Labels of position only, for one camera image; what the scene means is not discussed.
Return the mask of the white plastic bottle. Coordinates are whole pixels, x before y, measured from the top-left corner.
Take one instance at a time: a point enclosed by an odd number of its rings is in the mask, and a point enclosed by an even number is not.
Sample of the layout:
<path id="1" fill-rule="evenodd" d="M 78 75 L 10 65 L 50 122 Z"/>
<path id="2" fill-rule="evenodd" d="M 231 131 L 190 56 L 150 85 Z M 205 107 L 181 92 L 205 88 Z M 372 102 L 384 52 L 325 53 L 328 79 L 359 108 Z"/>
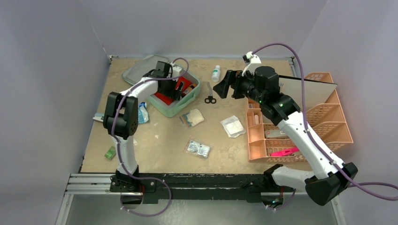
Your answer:
<path id="1" fill-rule="evenodd" d="M 220 74 L 221 74 L 221 67 L 219 65 L 216 65 L 211 75 L 211 81 L 219 82 Z"/>

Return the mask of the blue white plastic bag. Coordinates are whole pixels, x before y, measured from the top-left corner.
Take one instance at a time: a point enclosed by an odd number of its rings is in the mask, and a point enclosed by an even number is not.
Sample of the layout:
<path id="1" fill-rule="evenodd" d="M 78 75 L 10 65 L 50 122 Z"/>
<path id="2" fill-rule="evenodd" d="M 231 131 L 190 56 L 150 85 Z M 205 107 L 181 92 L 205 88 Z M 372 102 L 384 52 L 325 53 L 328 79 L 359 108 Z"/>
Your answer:
<path id="1" fill-rule="evenodd" d="M 149 121 L 149 114 L 148 114 L 146 108 L 147 108 L 146 102 L 141 102 L 138 106 L 138 123 L 139 124 L 144 124 Z"/>

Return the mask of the clear bag alcohol wipes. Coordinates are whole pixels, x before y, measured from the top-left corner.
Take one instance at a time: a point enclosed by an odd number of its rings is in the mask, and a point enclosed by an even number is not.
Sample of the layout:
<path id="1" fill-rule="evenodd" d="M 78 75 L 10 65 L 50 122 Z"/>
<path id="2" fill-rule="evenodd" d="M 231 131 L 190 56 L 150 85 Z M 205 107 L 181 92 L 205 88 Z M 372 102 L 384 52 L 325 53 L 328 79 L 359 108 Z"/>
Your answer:
<path id="1" fill-rule="evenodd" d="M 190 137 L 185 145 L 184 152 L 187 154 L 195 155 L 200 158 L 207 159 L 210 152 L 212 150 L 212 146 L 200 141 L 197 138 Z"/>

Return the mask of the white gauze pad packet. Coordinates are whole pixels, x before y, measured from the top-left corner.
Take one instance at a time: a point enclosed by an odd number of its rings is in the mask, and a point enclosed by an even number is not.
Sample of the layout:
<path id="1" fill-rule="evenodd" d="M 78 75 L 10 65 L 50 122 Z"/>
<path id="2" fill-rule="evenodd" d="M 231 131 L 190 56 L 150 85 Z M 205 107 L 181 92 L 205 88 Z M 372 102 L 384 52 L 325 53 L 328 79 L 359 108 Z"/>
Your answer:
<path id="1" fill-rule="evenodd" d="M 246 132 L 242 123 L 235 115 L 222 120 L 220 123 L 229 138 L 236 138 Z"/>

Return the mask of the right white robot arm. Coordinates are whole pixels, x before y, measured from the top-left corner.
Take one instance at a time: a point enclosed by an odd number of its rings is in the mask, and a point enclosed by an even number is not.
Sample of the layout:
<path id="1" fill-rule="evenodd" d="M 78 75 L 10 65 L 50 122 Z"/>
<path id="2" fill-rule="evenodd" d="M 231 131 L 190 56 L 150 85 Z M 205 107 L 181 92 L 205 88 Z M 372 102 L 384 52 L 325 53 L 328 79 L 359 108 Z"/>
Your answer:
<path id="1" fill-rule="evenodd" d="M 276 164 L 264 172 L 263 184 L 270 191 L 290 187 L 305 191 L 316 204 L 323 206 L 346 190 L 358 172 L 354 163 L 345 163 L 313 131 L 298 104 L 280 91 L 279 74 L 269 66 L 253 73 L 228 70 L 213 87 L 220 98 L 248 98 L 259 104 L 262 114 L 282 130 L 307 159 L 312 171 L 290 169 Z"/>

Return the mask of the black metal base frame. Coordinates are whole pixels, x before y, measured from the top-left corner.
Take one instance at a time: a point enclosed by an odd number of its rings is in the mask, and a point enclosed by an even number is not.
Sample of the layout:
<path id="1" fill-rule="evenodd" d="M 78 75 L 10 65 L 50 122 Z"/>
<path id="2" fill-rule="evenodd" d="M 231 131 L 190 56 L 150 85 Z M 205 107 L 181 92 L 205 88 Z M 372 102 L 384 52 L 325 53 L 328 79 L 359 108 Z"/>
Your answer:
<path id="1" fill-rule="evenodd" d="M 134 177 L 116 172 L 110 177 L 110 192 L 138 193 L 144 204 L 159 200 L 242 200 L 248 203 L 282 203 L 281 192 L 290 187 L 271 184 L 266 175 L 211 173 L 142 173 Z"/>

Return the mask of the pink marker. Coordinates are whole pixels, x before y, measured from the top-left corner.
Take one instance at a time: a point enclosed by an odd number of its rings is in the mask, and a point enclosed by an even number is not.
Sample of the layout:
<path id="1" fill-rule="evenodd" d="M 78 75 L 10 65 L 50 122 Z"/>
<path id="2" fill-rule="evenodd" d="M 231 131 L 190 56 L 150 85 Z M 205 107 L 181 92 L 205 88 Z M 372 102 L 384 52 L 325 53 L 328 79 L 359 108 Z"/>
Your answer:
<path id="1" fill-rule="evenodd" d="M 288 148 L 288 149 L 284 149 L 284 150 L 280 150 L 277 152 L 273 152 L 270 154 L 271 157 L 285 157 L 288 155 L 291 155 L 295 152 L 299 152 L 299 149 L 297 147 L 295 148 Z"/>

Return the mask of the red first aid pouch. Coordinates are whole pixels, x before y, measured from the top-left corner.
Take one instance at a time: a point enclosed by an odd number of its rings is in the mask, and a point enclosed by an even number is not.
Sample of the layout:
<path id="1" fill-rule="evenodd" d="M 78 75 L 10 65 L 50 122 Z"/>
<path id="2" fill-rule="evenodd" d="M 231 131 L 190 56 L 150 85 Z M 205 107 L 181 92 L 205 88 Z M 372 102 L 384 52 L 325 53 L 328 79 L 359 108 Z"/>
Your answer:
<path id="1" fill-rule="evenodd" d="M 158 91 L 154 94 L 166 105 L 178 101 L 183 97 L 183 92 L 193 83 L 185 77 L 180 77 L 177 81 L 158 81 Z"/>

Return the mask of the beige gauze packet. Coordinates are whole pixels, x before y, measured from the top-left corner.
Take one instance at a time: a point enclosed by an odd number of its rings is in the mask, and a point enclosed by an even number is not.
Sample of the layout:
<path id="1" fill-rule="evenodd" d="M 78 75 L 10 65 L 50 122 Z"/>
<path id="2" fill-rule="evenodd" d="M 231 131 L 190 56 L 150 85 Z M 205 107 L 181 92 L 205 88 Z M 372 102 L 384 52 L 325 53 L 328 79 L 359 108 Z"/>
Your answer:
<path id="1" fill-rule="evenodd" d="M 188 128 L 194 127 L 205 120 L 199 109 L 192 109 L 181 115 L 179 119 Z"/>

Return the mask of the peach plastic organizer basket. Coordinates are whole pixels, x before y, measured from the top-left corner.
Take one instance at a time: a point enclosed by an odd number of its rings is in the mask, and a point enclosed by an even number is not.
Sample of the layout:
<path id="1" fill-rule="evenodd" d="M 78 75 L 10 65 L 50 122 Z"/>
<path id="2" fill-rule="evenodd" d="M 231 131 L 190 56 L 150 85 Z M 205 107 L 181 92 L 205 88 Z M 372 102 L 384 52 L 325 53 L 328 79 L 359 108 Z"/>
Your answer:
<path id="1" fill-rule="evenodd" d="M 336 91 L 333 91 L 324 104 L 316 105 L 307 111 L 307 121 L 315 133 L 332 151 L 340 150 L 353 143 Z M 261 116 L 259 104 L 247 100 L 248 161 L 267 161 L 275 163 L 305 162 L 299 152 L 285 156 L 273 156 L 272 153 L 293 148 L 288 138 L 268 138 L 260 131 L 276 130 L 277 127 Z"/>

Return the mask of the black handled scissors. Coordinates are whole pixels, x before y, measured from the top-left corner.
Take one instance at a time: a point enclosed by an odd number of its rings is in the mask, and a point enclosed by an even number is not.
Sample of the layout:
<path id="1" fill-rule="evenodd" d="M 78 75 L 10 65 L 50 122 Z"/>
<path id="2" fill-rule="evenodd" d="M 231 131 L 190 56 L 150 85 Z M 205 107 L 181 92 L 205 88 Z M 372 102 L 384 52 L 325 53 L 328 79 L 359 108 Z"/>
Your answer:
<path id="1" fill-rule="evenodd" d="M 206 104 L 216 104 L 217 100 L 213 97 L 213 88 L 210 84 L 210 82 L 207 82 L 207 87 L 209 90 L 209 94 L 207 98 L 204 99 Z"/>

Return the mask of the mint green storage case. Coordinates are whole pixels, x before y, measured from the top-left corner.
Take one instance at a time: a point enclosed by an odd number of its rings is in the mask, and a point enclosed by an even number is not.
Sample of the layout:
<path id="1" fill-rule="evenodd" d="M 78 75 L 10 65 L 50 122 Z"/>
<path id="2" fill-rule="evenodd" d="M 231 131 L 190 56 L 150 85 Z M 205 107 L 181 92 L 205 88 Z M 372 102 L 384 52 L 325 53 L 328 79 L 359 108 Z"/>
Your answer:
<path id="1" fill-rule="evenodd" d="M 200 93 L 200 80 L 190 73 L 190 64 L 178 57 L 172 61 L 159 55 L 145 57 L 123 73 L 132 87 L 123 96 L 149 102 L 166 117 L 173 117 L 195 100 Z"/>

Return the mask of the brown bottle orange cap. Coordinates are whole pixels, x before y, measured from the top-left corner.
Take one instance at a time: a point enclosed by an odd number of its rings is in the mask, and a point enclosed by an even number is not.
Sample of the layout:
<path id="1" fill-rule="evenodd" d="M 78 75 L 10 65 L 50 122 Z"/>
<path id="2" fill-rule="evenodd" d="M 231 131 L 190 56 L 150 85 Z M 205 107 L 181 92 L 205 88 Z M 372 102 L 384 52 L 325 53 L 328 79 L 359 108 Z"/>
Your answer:
<path id="1" fill-rule="evenodd" d="M 187 94 L 189 94 L 197 85 L 196 84 L 191 84 L 190 86 L 188 86 L 182 93 L 181 93 L 181 97 L 185 97 Z"/>

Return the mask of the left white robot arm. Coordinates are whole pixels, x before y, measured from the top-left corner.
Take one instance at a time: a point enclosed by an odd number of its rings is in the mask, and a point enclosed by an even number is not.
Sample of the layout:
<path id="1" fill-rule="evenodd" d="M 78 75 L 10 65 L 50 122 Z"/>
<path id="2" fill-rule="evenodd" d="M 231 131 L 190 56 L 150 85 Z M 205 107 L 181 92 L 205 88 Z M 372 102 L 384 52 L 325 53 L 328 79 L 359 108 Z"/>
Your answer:
<path id="1" fill-rule="evenodd" d="M 175 63 L 158 61 L 154 69 L 129 89 L 109 93 L 103 127 L 112 137 L 119 161 L 115 174 L 111 176 L 112 192 L 133 192 L 142 186 L 133 143 L 138 128 L 139 104 L 156 92 L 179 98 L 182 86 L 176 84 L 181 76 L 182 72 L 175 68 Z"/>

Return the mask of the small green packet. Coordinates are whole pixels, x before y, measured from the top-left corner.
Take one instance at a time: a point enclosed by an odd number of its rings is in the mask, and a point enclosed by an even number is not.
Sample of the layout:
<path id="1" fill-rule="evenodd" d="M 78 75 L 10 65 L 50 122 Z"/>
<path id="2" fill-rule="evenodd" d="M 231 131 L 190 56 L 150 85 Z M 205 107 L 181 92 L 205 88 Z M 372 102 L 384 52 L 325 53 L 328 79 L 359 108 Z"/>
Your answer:
<path id="1" fill-rule="evenodd" d="M 115 146 L 111 146 L 108 151 L 105 153 L 104 157 L 112 160 L 116 156 L 116 149 Z"/>

